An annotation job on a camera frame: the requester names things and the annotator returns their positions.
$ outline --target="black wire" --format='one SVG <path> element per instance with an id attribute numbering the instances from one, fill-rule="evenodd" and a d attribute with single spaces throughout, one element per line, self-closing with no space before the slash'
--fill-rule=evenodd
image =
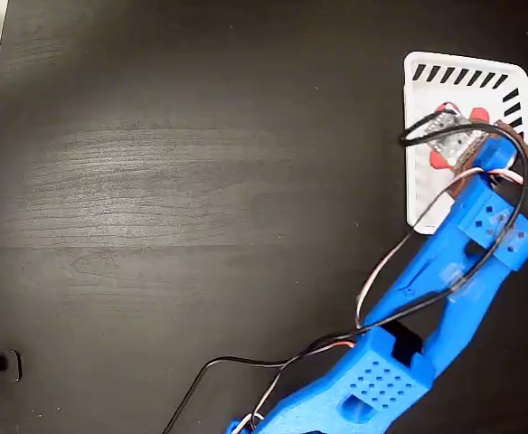
<path id="1" fill-rule="evenodd" d="M 309 346 L 306 347 L 304 351 L 297 354 L 295 357 L 292 357 L 291 359 L 286 359 L 282 361 L 276 361 L 276 362 L 266 362 L 266 361 L 260 361 L 260 360 L 251 360 L 251 359 L 244 359 L 240 357 L 232 357 L 232 356 L 223 356 L 218 357 L 216 359 L 212 359 L 210 362 L 205 364 L 203 368 L 198 372 L 195 379 L 192 382 L 192 385 L 188 389 L 187 393 L 185 394 L 184 398 L 178 405 L 177 409 L 174 412 L 174 415 L 169 420 L 167 425 L 164 428 L 163 434 L 168 434 L 171 429 L 174 427 L 175 423 L 177 422 L 177 419 L 180 417 L 182 412 L 184 411 L 184 408 L 190 398 L 192 397 L 193 393 L 195 392 L 196 388 L 198 387 L 200 381 L 206 374 L 206 372 L 215 364 L 221 363 L 221 362 L 235 362 L 235 363 L 243 363 L 248 364 L 255 367 L 262 367 L 262 368 L 280 368 L 277 375 L 274 377 L 276 378 L 278 375 L 280 375 L 284 370 L 286 370 L 291 364 L 296 363 L 300 360 L 302 360 L 304 357 L 307 357 L 310 355 L 315 349 L 319 348 L 320 346 L 324 344 L 328 344 L 331 342 L 336 341 L 342 341 L 346 339 L 354 338 L 358 335 L 364 335 L 369 330 L 376 326 L 383 326 L 385 324 L 388 324 L 392 321 L 396 321 L 399 319 L 402 319 L 406 316 L 415 314 L 419 312 L 420 310 L 429 307 L 440 300 L 445 299 L 446 296 L 450 295 L 451 293 L 457 291 L 459 288 L 461 288 L 463 285 L 465 285 L 493 256 L 495 253 L 495 250 L 499 246 L 499 244 L 503 241 L 505 235 L 511 230 L 511 228 L 514 225 L 515 219 L 521 212 L 523 201 L 526 196 L 526 192 L 528 190 L 528 158 L 525 150 L 523 149 L 522 143 L 513 136 L 509 131 L 506 129 L 503 129 L 501 127 L 498 127 L 496 125 L 490 125 L 490 124 L 482 124 L 482 123 L 473 123 L 473 124 L 466 124 L 466 125 L 456 125 L 452 127 L 447 127 L 442 130 L 427 134 L 426 136 L 422 137 L 416 137 L 413 139 L 408 139 L 408 135 L 416 130 L 418 127 L 423 126 L 427 122 L 430 122 L 432 119 L 436 118 L 440 113 L 442 112 L 451 112 L 454 113 L 451 110 L 443 110 L 441 112 L 436 112 L 431 115 L 428 115 L 426 117 L 426 121 L 423 121 L 423 119 L 419 122 L 417 122 L 415 125 L 407 128 L 403 135 L 400 137 L 400 142 L 403 146 L 414 146 L 421 143 L 427 143 L 431 140 L 435 140 L 438 138 L 450 136 L 456 133 L 460 132 L 466 132 L 466 131 L 484 131 L 486 133 L 490 134 L 497 134 L 498 136 L 504 137 L 511 141 L 515 148 L 518 151 L 518 156 L 522 159 L 523 163 L 523 184 L 522 184 L 522 190 L 519 195 L 519 199 L 517 201 L 517 204 L 514 207 L 514 211 L 512 212 L 511 216 L 509 217 L 509 220 L 504 225 L 504 228 L 499 232 L 497 235 L 495 242 L 489 249 L 486 251 L 485 255 L 481 257 L 481 259 L 464 275 L 462 276 L 456 283 L 451 285 L 449 288 L 444 289 L 443 291 L 438 292 L 437 294 L 432 295 L 431 297 L 425 298 L 424 300 L 421 300 L 415 304 L 409 304 L 405 307 L 401 307 L 397 312 L 391 314 L 390 316 L 387 316 L 379 321 L 375 321 L 374 323 L 371 323 L 369 325 L 365 325 L 359 329 L 355 329 L 352 332 L 344 332 L 341 334 L 329 334 L 324 335 L 319 338 L 317 338 L 314 342 L 312 342 Z M 414 226 L 411 227 L 410 233 L 413 233 L 415 231 Z M 254 411 L 252 412 L 252 417 L 250 419 L 250 425 L 252 428 L 255 428 L 255 420 L 254 420 Z"/>
<path id="2" fill-rule="evenodd" d="M 192 385 L 188 389 L 188 392 L 185 393 L 184 398 L 180 402 L 180 405 L 178 405 L 177 409 L 175 409 L 172 418 L 169 420 L 169 422 L 167 422 L 167 425 L 164 428 L 163 434 L 167 434 L 168 432 L 172 430 L 178 418 L 182 414 L 182 411 L 184 411 L 184 408 L 187 405 L 188 401 L 190 400 L 190 398 L 192 398 L 192 395 L 197 389 L 198 385 L 200 384 L 200 381 L 202 380 L 206 372 L 215 364 L 218 364 L 221 362 L 235 362 L 235 363 L 247 364 L 249 366 L 254 366 L 258 368 L 281 368 L 289 361 L 290 359 L 278 360 L 276 362 L 267 362 L 263 360 L 245 359 L 242 357 L 233 357 L 229 355 L 225 355 L 223 357 L 217 357 L 215 359 L 212 359 L 210 362 L 208 362 L 202 367 L 202 369 L 198 372 L 198 374 L 193 379 Z"/>

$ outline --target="white plastic tray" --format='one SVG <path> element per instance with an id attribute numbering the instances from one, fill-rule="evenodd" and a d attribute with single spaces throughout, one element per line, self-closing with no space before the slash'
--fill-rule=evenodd
<path id="1" fill-rule="evenodd" d="M 501 119 L 522 134 L 528 145 L 528 78 L 519 66 L 434 52 L 412 52 L 404 61 L 405 125 L 412 125 L 443 102 L 455 103 L 468 116 L 482 107 L 491 123 Z M 453 174 L 429 163 L 429 147 L 407 148 L 407 223 L 414 224 Z M 444 194 L 417 226 L 433 233 L 453 199 Z"/>

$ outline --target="dark wood table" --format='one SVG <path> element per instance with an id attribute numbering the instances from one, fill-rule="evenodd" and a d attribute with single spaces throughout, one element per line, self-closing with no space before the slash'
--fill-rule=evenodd
<path id="1" fill-rule="evenodd" d="M 395 138 L 415 50 L 528 72 L 528 2 L 11 2 L 0 348 L 24 376 L 0 384 L 0 434 L 158 433 L 207 359 L 349 328 L 406 227 Z M 174 432 L 222 433 L 270 375 L 215 368 Z M 390 432 L 528 432 L 528 264 Z"/>

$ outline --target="blue plastic bracket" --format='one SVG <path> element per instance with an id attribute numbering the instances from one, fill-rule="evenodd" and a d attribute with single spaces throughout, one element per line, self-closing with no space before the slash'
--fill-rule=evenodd
<path id="1" fill-rule="evenodd" d="M 490 138 L 476 159 L 485 169 L 504 167 L 514 155 L 504 139 Z M 487 179 L 475 175 L 448 217 L 366 318 L 378 321 L 462 277 L 479 259 L 471 243 L 488 248 L 513 206 Z M 448 298 L 438 328 L 406 366 L 393 356 L 395 337 L 380 327 L 324 377 L 281 401 L 254 434 L 380 434 L 432 387 L 469 344 L 497 290 L 528 259 L 528 220 L 520 215 L 495 254 Z M 237 425 L 228 428 L 230 433 Z M 249 434 L 245 429 L 242 434 Z"/>

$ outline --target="ventilation holes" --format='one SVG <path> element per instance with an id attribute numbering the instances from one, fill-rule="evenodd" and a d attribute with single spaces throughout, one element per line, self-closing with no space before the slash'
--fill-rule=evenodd
<path id="1" fill-rule="evenodd" d="M 425 65 L 420 63 L 419 66 L 417 67 L 417 70 L 415 71 L 415 75 L 412 76 L 412 80 L 417 81 L 420 77 L 420 74 L 422 74 L 424 70 L 425 70 Z"/>
<path id="2" fill-rule="evenodd" d="M 509 77 L 507 74 L 501 74 L 501 77 L 499 77 L 499 79 L 493 85 L 493 89 L 497 89 L 499 86 L 501 86 L 503 82 L 507 80 L 507 77 Z"/>
<path id="3" fill-rule="evenodd" d="M 480 76 L 481 76 L 481 71 L 475 71 L 475 73 L 473 74 L 473 77 L 471 77 L 471 80 L 469 80 L 469 83 L 467 83 L 467 86 L 472 86 Z"/>
<path id="4" fill-rule="evenodd" d="M 437 75 L 438 70 L 440 70 L 440 66 L 433 66 L 433 69 L 430 70 L 429 76 L 427 77 L 427 81 L 433 81 L 435 76 Z"/>
<path id="5" fill-rule="evenodd" d="M 484 87 L 487 85 L 487 83 L 488 83 L 489 81 L 491 81 L 491 79 L 492 79 L 494 76 L 495 76 L 495 73 L 494 73 L 494 72 L 489 72 L 489 73 L 487 74 L 487 76 L 485 77 L 485 79 L 483 80 L 483 82 L 481 83 L 481 86 L 480 86 L 480 87 L 481 87 L 481 88 L 484 88 Z"/>
<path id="6" fill-rule="evenodd" d="M 509 124 L 509 127 L 516 128 L 516 127 L 519 127 L 522 124 L 523 124 L 523 120 L 521 118 L 517 118 L 516 120 L 514 120 L 513 122 L 511 122 Z"/>
<path id="7" fill-rule="evenodd" d="M 464 78 L 465 76 L 467 75 L 467 73 L 469 72 L 469 70 L 467 68 L 463 68 L 461 70 L 461 72 L 459 73 L 459 75 L 457 75 L 457 78 L 455 79 L 455 83 L 454 84 L 459 84 Z"/>
<path id="8" fill-rule="evenodd" d="M 443 74 L 443 77 L 441 78 L 441 83 L 446 83 L 448 78 L 451 76 L 451 74 L 455 71 L 455 68 L 452 66 L 448 67 L 445 73 Z"/>
<path id="9" fill-rule="evenodd" d="M 509 115 L 513 115 L 516 111 L 519 111 L 521 110 L 521 104 L 518 102 L 517 104 L 515 104 L 514 106 L 508 108 L 506 111 L 505 111 L 505 116 L 509 116 Z"/>
<path id="10" fill-rule="evenodd" d="M 509 99 L 513 99 L 518 96 L 519 96 L 519 90 L 513 89 L 511 92 L 509 92 L 507 95 L 503 97 L 503 102 L 507 102 Z"/>

